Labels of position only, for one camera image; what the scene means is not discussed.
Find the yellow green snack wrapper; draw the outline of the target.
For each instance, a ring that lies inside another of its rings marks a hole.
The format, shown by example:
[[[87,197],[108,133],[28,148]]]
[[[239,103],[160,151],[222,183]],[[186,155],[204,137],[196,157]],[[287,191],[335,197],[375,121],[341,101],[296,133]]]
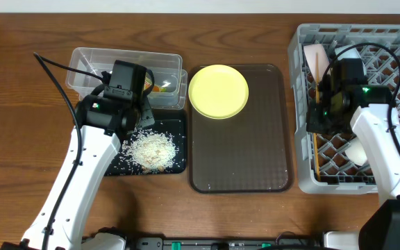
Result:
[[[150,78],[146,77],[144,82],[144,91],[167,92],[167,88],[156,85]]]

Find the pink white bowl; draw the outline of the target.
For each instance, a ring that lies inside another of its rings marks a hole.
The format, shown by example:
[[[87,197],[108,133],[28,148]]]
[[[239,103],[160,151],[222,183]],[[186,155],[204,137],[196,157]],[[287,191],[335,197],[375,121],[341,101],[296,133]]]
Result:
[[[316,52],[319,54],[319,82],[321,82],[324,76],[324,72],[326,71],[326,68],[329,66],[329,61],[324,46],[322,44],[306,45],[303,47],[303,52],[314,80],[316,79],[315,54]]]

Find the small white cup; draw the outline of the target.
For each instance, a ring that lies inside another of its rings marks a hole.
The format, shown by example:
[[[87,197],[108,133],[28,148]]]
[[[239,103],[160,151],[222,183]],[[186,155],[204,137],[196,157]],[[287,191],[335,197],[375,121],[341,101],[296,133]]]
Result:
[[[365,150],[357,137],[349,142],[349,146],[344,152],[347,158],[355,165],[363,166],[368,163]]]

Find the rice food scraps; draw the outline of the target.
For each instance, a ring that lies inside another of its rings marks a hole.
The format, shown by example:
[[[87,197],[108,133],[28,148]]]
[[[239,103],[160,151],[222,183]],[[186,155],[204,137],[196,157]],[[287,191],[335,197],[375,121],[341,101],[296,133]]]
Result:
[[[185,169],[183,139],[153,129],[137,131],[123,142],[114,169],[120,175],[180,173]]]

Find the yellow plate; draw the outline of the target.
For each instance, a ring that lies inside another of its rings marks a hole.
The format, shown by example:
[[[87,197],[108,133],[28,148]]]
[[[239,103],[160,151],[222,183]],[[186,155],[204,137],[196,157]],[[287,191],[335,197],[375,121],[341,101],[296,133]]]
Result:
[[[249,99],[247,80],[235,68],[209,65],[194,74],[188,87],[192,107],[211,119],[227,119],[238,114]]]

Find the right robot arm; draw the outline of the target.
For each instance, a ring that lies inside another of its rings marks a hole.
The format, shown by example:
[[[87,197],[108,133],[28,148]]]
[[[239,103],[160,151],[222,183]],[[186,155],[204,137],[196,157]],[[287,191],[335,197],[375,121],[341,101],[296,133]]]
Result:
[[[319,89],[307,131],[354,134],[378,188],[381,206],[361,228],[359,249],[400,249],[400,122],[389,87],[368,84],[361,59],[344,58],[332,62]]]

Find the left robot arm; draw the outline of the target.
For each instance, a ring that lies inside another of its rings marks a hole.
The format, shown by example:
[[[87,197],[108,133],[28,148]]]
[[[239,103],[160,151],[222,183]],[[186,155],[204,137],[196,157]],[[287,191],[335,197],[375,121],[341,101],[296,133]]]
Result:
[[[111,72],[98,77],[101,85],[75,106],[65,160],[40,213],[20,242],[2,249],[125,249],[126,237],[103,228],[89,240],[83,231],[101,180],[122,140],[153,126],[148,96],[153,72],[141,65],[116,60]]]

